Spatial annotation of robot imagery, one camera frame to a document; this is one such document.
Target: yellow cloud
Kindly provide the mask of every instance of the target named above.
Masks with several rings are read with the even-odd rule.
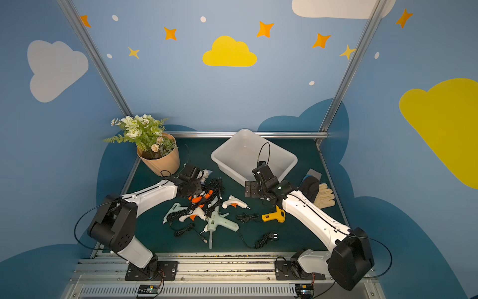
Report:
[[[457,78],[407,91],[400,111],[445,166],[478,189],[478,82]]]
[[[246,43],[226,35],[218,37],[211,51],[203,55],[203,62],[208,66],[253,66],[256,61],[257,56],[249,52]]]

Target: yellow glue gun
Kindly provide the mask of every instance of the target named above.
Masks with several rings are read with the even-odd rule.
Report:
[[[265,214],[262,216],[262,221],[267,222],[271,220],[277,220],[279,223],[285,222],[285,211],[275,206],[275,212],[270,214]]]

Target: flower pot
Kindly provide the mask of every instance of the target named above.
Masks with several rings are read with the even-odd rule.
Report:
[[[163,133],[163,137],[173,139],[176,141],[174,137],[170,134]],[[179,150],[175,148],[172,152],[168,155],[154,160],[148,160],[142,157],[142,150],[136,147],[136,153],[141,158],[141,160],[157,175],[160,177],[167,177],[168,175],[172,175],[179,169]]]

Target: metal vent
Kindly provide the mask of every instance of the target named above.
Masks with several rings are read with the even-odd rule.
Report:
[[[84,285],[80,291],[80,298],[131,298],[137,292],[138,287],[135,285]]]
[[[166,285],[161,295],[168,297],[210,296],[294,296],[294,287],[289,284],[214,284],[214,285]]]
[[[84,285],[79,298],[131,299],[154,297],[155,294],[138,294],[137,285],[102,284]],[[166,284],[160,297],[288,297],[295,296],[294,284]]]

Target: white plastic bin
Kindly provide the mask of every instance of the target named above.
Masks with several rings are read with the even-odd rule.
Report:
[[[297,164],[297,157],[247,129],[240,130],[215,149],[211,154],[211,159],[217,163],[222,172],[245,186],[246,181],[256,180],[252,175],[252,170],[257,167],[257,155],[266,142],[271,145],[271,158],[268,165],[281,182]],[[267,162],[268,155],[269,147],[266,145],[262,149],[259,161]]]

